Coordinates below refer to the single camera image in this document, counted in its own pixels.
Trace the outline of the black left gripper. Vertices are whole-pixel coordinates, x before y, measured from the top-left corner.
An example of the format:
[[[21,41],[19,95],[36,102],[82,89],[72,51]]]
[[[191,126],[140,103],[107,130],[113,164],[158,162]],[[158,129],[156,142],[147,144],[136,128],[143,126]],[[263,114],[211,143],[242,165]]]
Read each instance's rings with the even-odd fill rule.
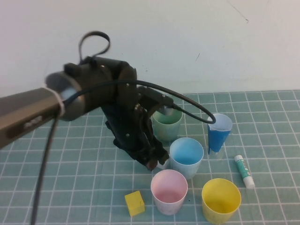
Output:
[[[168,106],[168,97],[145,87],[118,87],[116,99],[103,106],[114,145],[148,170],[169,160],[169,153],[154,136],[150,119],[164,106]]]

